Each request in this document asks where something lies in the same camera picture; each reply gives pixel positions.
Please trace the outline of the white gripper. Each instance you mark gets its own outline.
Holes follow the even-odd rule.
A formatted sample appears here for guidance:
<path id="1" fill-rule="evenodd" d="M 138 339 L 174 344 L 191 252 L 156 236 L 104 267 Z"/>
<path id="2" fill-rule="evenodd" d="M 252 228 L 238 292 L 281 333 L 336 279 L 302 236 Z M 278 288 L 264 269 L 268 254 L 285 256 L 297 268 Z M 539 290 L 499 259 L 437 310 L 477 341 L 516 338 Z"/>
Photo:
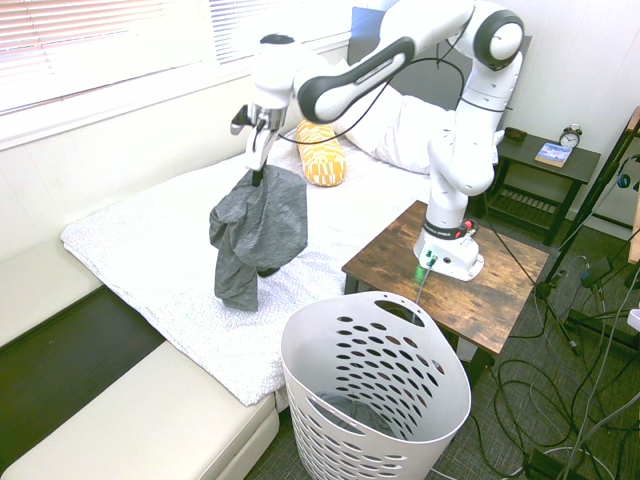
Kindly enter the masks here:
<path id="1" fill-rule="evenodd" d="M 280 129 L 286 120 L 286 108 L 266 108 L 252 103 L 248 108 L 252 131 L 246 143 L 246 167 L 252 173 L 252 185 L 258 187 L 264 172 L 260 170 L 268 158 Z"/>

